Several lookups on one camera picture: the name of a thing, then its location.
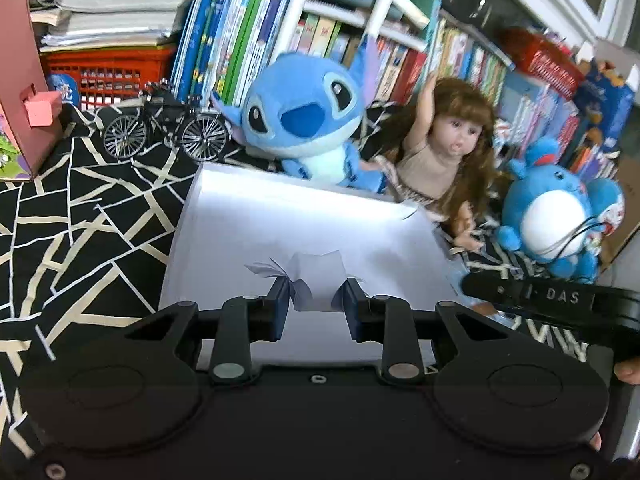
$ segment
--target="stitch plush nose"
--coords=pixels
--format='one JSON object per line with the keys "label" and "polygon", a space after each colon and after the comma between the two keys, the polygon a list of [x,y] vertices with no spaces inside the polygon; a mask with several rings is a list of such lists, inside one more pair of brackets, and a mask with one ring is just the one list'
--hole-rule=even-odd
{"label": "stitch plush nose", "polygon": [[324,111],[317,104],[304,105],[284,112],[280,118],[282,127],[291,135],[310,139],[324,122]]}

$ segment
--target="pink box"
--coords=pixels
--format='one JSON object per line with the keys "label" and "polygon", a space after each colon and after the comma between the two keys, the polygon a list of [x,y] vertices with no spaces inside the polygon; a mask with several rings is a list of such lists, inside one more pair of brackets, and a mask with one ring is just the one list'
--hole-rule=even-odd
{"label": "pink box", "polygon": [[[48,94],[49,89],[31,28],[28,0],[0,0],[0,9],[4,37],[0,41],[0,180],[25,181],[37,176],[62,137],[62,126],[56,118],[56,100],[39,96]],[[31,104],[25,102],[41,99],[44,102],[35,104],[36,120],[31,124]]]}

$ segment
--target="stitch plush eye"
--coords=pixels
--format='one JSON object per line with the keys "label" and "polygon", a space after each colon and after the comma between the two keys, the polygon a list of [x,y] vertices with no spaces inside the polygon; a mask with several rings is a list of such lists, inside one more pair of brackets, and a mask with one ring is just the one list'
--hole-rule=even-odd
{"label": "stitch plush eye", "polygon": [[349,104],[351,104],[351,93],[347,90],[347,87],[339,81],[331,83],[331,92],[335,96],[335,100],[338,103],[338,110],[343,111]]}
{"label": "stitch plush eye", "polygon": [[267,133],[267,127],[264,125],[264,120],[262,119],[262,112],[257,106],[252,106],[249,109],[249,126],[259,134]]}

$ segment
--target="model bicycle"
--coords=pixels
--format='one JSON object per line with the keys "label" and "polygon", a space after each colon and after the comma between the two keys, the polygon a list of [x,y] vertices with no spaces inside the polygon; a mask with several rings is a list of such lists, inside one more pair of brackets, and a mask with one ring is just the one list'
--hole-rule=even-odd
{"label": "model bicycle", "polygon": [[184,152],[195,162],[215,159],[230,139],[222,115],[199,107],[201,96],[178,101],[164,79],[147,83],[139,96],[141,107],[133,108],[134,113],[121,110],[102,130],[104,151],[116,160],[132,158],[160,140],[158,132],[166,146]]}

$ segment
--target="blue and white plush toy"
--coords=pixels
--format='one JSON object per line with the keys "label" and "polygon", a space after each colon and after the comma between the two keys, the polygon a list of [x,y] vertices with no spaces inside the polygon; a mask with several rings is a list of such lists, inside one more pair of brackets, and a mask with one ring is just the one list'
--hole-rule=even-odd
{"label": "blue and white plush toy", "polygon": [[517,180],[504,200],[498,242],[547,264],[558,278],[589,283],[598,270],[595,245],[622,222],[622,190],[602,178],[585,186],[556,165],[558,154],[556,141],[543,137],[527,148],[524,161],[509,163]]}
{"label": "blue and white plush toy", "polygon": [[287,174],[382,192],[382,172],[364,170],[349,140],[373,99],[370,75],[377,62],[375,42],[367,37],[349,69],[324,57],[280,54],[251,84],[242,108],[216,106],[242,129],[248,145],[279,158]]}

